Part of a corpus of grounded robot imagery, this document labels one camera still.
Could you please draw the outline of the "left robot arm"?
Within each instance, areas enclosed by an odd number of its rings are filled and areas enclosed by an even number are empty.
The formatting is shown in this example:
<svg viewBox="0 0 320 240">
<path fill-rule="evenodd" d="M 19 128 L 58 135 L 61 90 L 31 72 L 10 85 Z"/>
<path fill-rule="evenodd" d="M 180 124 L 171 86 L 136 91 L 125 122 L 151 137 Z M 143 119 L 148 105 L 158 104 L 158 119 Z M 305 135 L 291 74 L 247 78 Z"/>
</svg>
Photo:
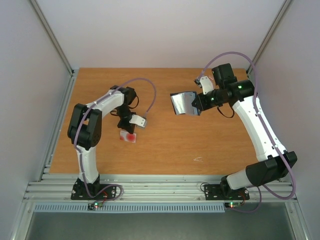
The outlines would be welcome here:
<svg viewBox="0 0 320 240">
<path fill-rule="evenodd" d="M 131 87 L 114 85 L 106 96 L 92 103 L 74 106 L 67 136 L 75 147 L 79 165 L 79 175 L 72 187 L 72 200 L 110 200 L 115 196 L 116 188 L 108 184 L 100 184 L 97 169 L 96 146 L 102 136 L 103 118 L 115 112 L 119 117 L 117 127 L 133 134 L 135 126 L 144 126 L 144 118 L 132 112 L 130 106 L 137 98 Z"/>
</svg>

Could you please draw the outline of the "white card red circle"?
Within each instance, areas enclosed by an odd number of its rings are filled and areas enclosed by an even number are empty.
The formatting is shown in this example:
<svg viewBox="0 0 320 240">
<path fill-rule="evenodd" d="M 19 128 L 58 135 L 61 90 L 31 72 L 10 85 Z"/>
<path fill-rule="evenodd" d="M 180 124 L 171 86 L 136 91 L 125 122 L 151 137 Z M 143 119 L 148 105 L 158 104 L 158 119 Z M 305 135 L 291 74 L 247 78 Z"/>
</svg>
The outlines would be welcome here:
<svg viewBox="0 0 320 240">
<path fill-rule="evenodd" d="M 125 142 L 136 143 L 137 134 L 136 133 L 129 133 L 125 130 L 121 130 L 119 134 L 119 139 Z"/>
</svg>

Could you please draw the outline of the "blue card holder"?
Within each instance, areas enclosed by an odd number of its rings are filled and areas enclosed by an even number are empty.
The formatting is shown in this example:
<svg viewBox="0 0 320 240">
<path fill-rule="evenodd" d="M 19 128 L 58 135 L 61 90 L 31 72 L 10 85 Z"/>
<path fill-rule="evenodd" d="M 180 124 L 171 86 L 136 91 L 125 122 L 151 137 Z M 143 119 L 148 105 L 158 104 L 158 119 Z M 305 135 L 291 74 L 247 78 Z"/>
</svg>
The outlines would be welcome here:
<svg viewBox="0 0 320 240">
<path fill-rule="evenodd" d="M 174 114 L 199 116 L 200 111 L 196 107 L 192 106 L 192 102 L 196 99 L 196 96 L 197 93 L 195 91 L 171 93 L 170 100 Z"/>
</svg>

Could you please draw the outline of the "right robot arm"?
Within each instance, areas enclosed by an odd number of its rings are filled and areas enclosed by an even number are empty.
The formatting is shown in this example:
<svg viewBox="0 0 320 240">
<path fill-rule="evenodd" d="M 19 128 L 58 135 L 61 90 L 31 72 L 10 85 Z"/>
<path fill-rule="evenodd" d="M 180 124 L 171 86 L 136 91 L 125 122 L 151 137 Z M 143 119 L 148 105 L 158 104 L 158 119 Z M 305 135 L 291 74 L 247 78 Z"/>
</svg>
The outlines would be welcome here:
<svg viewBox="0 0 320 240">
<path fill-rule="evenodd" d="M 287 151 L 272 130 L 255 95 L 255 87 L 249 80 L 238 80 L 229 63 L 212 68 L 214 80 L 207 76 L 195 79 L 202 89 L 192 106 L 198 113 L 220 108 L 229 104 L 234 115 L 242 121 L 255 150 L 257 162 L 245 169 L 224 176 L 220 192 L 225 199 L 234 197 L 247 187 L 265 186 L 292 173 L 298 157 L 294 151 Z"/>
</svg>

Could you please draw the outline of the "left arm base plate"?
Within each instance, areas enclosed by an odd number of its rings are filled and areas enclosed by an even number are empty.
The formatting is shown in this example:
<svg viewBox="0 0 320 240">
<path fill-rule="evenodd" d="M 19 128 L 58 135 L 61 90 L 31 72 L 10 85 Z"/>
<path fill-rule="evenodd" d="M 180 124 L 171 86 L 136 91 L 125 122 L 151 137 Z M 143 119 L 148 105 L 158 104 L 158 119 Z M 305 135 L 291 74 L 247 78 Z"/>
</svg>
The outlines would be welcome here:
<svg viewBox="0 0 320 240">
<path fill-rule="evenodd" d="M 117 187 L 112 184 L 102 184 L 102 183 L 88 183 L 87 189 L 84 182 L 77 180 L 72 187 L 71 200 L 88 200 L 88 201 L 101 201 L 101 200 L 111 200 L 116 197 Z"/>
</svg>

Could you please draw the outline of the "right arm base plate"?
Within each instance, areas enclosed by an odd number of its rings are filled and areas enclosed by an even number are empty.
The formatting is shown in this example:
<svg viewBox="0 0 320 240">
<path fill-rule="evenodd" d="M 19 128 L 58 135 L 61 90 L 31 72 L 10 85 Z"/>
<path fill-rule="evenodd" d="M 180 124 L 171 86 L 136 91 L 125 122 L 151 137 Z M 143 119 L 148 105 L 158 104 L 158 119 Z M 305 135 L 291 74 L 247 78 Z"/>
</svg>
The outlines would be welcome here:
<svg viewBox="0 0 320 240">
<path fill-rule="evenodd" d="M 249 200 L 249 191 L 246 188 L 231 190 L 230 193 L 224 194 L 219 184 L 202 183 L 200 190 L 204 193 L 207 201 L 241 201 Z"/>
</svg>

